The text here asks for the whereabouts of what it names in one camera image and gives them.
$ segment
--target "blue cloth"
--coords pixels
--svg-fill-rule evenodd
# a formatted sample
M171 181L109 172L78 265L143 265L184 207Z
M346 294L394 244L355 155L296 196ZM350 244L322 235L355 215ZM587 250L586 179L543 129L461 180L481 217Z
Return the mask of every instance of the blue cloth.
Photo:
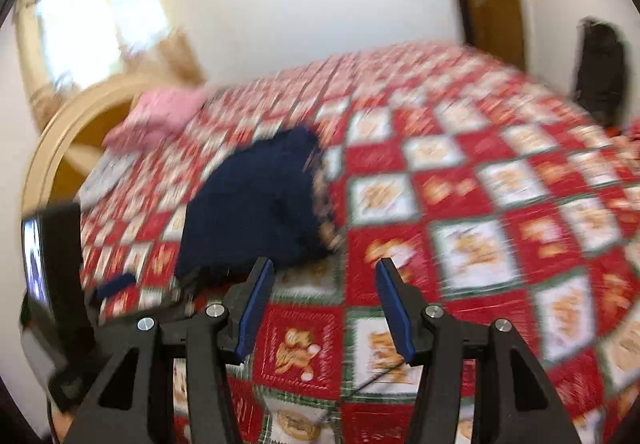
M260 256L276 269L326 256L313 202L320 160L318 138L303 126L226 159L187 205L178 282L206 272L220 283Z

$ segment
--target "black bag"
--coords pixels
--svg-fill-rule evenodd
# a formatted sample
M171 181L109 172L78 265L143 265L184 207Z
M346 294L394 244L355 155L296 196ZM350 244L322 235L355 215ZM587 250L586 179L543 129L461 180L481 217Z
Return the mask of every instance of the black bag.
M624 44L607 23L585 18L582 31L582 59L574 101L603 128L617 126L627 88Z

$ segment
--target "patchwork quilt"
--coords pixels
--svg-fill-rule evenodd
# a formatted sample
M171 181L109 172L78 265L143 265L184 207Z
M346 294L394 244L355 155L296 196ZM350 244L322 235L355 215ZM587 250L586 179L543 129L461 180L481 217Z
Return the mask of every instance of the patchwork quilt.
M458 318L510 319L583 442L608 438L639 389L640 181L578 108L469 47L332 56L221 92L83 215L84 286L137 276L102 315L161 301L187 202L239 146L300 122L322 141L345 242L325 261L278 270L254 354L229 367L243 439L404 441L419 368L336 406L401 361L374 286L385 256ZM460 443L473 374L465 364ZM175 427L188 442L183 362L174 376Z

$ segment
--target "screen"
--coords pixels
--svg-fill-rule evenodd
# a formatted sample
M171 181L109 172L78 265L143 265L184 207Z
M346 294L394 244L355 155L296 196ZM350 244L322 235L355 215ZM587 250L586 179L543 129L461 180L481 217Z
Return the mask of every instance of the screen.
M35 218L24 223L24 267L27 271L27 291L29 296L41 305L49 308L49 297L42 271L40 252L40 233Z

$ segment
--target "black cable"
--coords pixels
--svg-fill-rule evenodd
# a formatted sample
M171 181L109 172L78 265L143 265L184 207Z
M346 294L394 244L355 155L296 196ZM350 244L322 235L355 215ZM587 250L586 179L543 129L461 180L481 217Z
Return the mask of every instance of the black cable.
M340 405L343 404L344 402L348 401L351 397L353 397L354 395L356 395L357 393L361 392L362 390L364 390L367 386L369 386L370 384L373 384L374 382L376 382L377 380L382 379L383 377L386 376L386 374L391 373L392 371L400 368L402 365L404 364L404 361L400 361L398 364L395 364L394 366L392 366L391 368L387 368L386 370L383 370L382 372L380 372L379 374L376 374L375 376L371 377L371 379L366 380L365 382L363 382L358 388L356 388L355 390L353 390L349 395L345 396L345 397L341 397L340 400L338 402L335 403L335 405L333 405L331 408L329 408L326 413L322 416L322 418L320 418L317 422L316 422L316 426L320 426L321 424L324 424L327 419L329 418L329 416L337 409L340 408Z
M51 430L51 440L53 444L60 444L60 439L56 433L56 427L53 426L53 414L51 413L51 401L47 397L47 420L49 421L49 429Z

